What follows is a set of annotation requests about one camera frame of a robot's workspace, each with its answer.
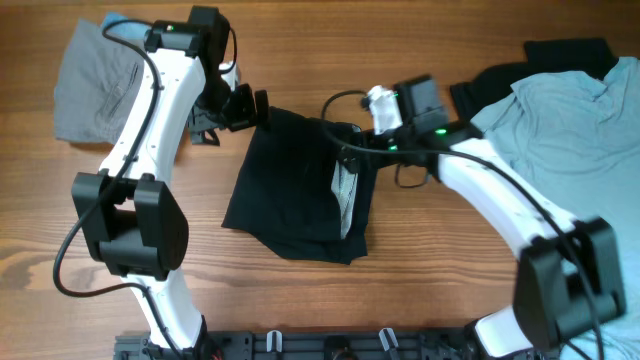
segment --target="gray cloth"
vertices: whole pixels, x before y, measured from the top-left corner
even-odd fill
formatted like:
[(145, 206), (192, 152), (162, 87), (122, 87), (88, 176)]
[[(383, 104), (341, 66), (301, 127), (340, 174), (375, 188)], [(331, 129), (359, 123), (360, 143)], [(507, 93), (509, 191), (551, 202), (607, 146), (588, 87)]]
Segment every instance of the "gray cloth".
[[(640, 66), (620, 58), (603, 81), (538, 74), (472, 123), (543, 195), (578, 217), (601, 216), (618, 241), (627, 314), (603, 326), (607, 359), (640, 358)], [(592, 332), (574, 343), (597, 358)], [(569, 348), (562, 358), (579, 355)]]
[(78, 20), (54, 90), (55, 136), (81, 143), (114, 144), (129, 116), (143, 76), (143, 60)]
[(350, 173), (346, 167), (336, 161), (336, 169), (331, 180), (331, 192), (340, 205), (340, 238), (345, 239), (351, 229), (353, 205), (356, 201), (358, 174)]

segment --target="black fabric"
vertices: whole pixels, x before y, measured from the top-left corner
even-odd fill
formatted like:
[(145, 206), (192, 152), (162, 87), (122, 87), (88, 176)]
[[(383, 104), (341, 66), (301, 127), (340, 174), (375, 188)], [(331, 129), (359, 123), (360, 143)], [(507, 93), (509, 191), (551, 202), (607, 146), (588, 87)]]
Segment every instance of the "black fabric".
[[(336, 135), (353, 132), (350, 124), (327, 126)], [(366, 256), (376, 170), (358, 175), (351, 228), (341, 239), (331, 192), (337, 151), (320, 120), (272, 108), (270, 129), (253, 135), (222, 226), (252, 234), (287, 259), (350, 264)]]
[(485, 106), (509, 96), (511, 84), (531, 75), (578, 70), (602, 80), (618, 63), (601, 38), (527, 41), (524, 51), (527, 62), (492, 66), (471, 82), (451, 86), (460, 120), (471, 121)]

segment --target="wood grain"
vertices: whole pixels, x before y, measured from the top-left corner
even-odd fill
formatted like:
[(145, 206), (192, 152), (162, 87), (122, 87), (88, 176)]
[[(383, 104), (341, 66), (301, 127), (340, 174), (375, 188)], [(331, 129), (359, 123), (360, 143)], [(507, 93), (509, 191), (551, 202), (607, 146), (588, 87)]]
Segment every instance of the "wood grain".
[[(5, 0), (0, 8), (0, 359), (110, 359), (113, 337), (147, 329), (128, 291), (76, 300), (51, 282), (53, 258), (76, 220), (70, 187), (109, 146), (53, 138), (53, 87), (77, 18), (108, 11), (186, 19), (186, 0)], [(640, 55), (640, 3), (521, 0), (349, 2), (219, 1), (238, 33), (243, 79), (273, 105), (317, 116), (345, 89), (429, 72), (447, 87), (523, 59), (525, 40), (604, 36)], [(370, 127), (345, 100), (332, 119)], [(189, 219), (184, 262), (195, 302), (214, 330), (373, 330), (463, 325), (507, 305), (515, 262), (476, 211), (432, 183), (397, 189), (380, 172), (367, 239), (351, 266), (287, 261), (251, 236), (222, 229), (252, 131), (222, 133), (217, 148), (182, 146), (173, 192)], [(410, 178), (418, 170), (409, 169)], [(65, 283), (115, 284), (82, 236)]]

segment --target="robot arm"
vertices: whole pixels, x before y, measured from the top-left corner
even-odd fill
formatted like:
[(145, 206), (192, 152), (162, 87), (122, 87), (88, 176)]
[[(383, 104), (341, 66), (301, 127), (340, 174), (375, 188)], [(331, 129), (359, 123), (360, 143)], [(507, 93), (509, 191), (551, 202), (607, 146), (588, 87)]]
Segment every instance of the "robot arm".
[(403, 150), (464, 153), (505, 172), (545, 208), (571, 239), (595, 293), (599, 322), (624, 314), (624, 290), (610, 226), (600, 218), (580, 221), (515, 173), (473, 125), (449, 123), (431, 77), (397, 84), (394, 91), (375, 87), (363, 104), (374, 123), (368, 147), (399, 154), (391, 161), (374, 156), (369, 161), (378, 167), (392, 163), (427, 167), (430, 174), (463, 196), (487, 219), (519, 260), (513, 305), (473, 325), (484, 354), (499, 358), (530, 348), (548, 351), (592, 329), (585, 291), (577, 274), (563, 271), (561, 262), (567, 254), (560, 246), (559, 234), (505, 178), (459, 156), (400, 155)]
[[(180, 268), (188, 225), (169, 190), (183, 131), (189, 129), (193, 143), (219, 145), (214, 129), (236, 131), (268, 119), (266, 92), (256, 93), (256, 106), (251, 88), (238, 85), (235, 59), (231, 65), (219, 65), (229, 31), (217, 9), (197, 6), (187, 23), (157, 21), (153, 25), (145, 49), (161, 78), (156, 108), (114, 195), (82, 226), (92, 258), (104, 262), (123, 282), (143, 285), (153, 298), (166, 329), (158, 327), (145, 295), (132, 290), (149, 322), (148, 351), (155, 359), (172, 356), (162, 330), (187, 358), (210, 359), (213, 349)], [(79, 216), (107, 184), (117, 181), (115, 175), (125, 164), (151, 103), (151, 72), (145, 62), (127, 123), (98, 174), (76, 176), (72, 196)], [(127, 200), (133, 200), (135, 211), (115, 206)]]

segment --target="clothing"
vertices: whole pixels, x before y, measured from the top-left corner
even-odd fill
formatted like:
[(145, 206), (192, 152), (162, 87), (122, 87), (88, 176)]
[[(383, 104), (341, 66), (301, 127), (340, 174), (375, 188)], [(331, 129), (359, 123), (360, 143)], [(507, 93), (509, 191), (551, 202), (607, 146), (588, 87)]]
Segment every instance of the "clothing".
[[(107, 16), (105, 16), (104, 20), (102, 20), (102, 25), (100, 26), (100, 29), (104, 29), (105, 27), (107, 27), (108, 25), (116, 21), (127, 20), (127, 19), (128, 18), (126, 16), (120, 15), (118, 13), (114, 13), (114, 12), (107, 13)], [(144, 24), (122, 23), (109, 29), (109, 34), (116, 35), (129, 42), (133, 42), (136, 45), (138, 45), (141, 49), (143, 49), (145, 34), (147, 33), (148, 30), (149, 30), (149, 27)]]
[[(640, 63), (623, 57), (598, 81), (538, 74), (472, 119), (525, 180), (581, 219), (614, 229), (627, 314), (603, 326), (608, 359), (640, 358)], [(592, 332), (573, 341), (596, 358)], [(566, 349), (563, 358), (579, 358)]]
[[(244, 230), (283, 258), (349, 264), (367, 255), (364, 230), (376, 170), (357, 176), (351, 226), (341, 237), (343, 212), (332, 192), (338, 149), (320, 120), (272, 108), (270, 129), (256, 128), (223, 227)], [(337, 135), (351, 124), (327, 122)]]
[(56, 138), (115, 144), (140, 89), (143, 70), (140, 55), (102, 37), (96, 25), (78, 20), (54, 90)]
[(527, 41), (524, 50), (526, 63), (493, 66), (471, 82), (451, 86), (451, 97), (460, 120), (470, 121), (483, 107), (511, 94), (511, 84), (529, 76), (581, 70), (602, 80), (618, 61), (601, 38)]
[(340, 206), (340, 238), (344, 239), (351, 228), (353, 205), (356, 200), (358, 174), (352, 174), (336, 161), (331, 181), (331, 192)]

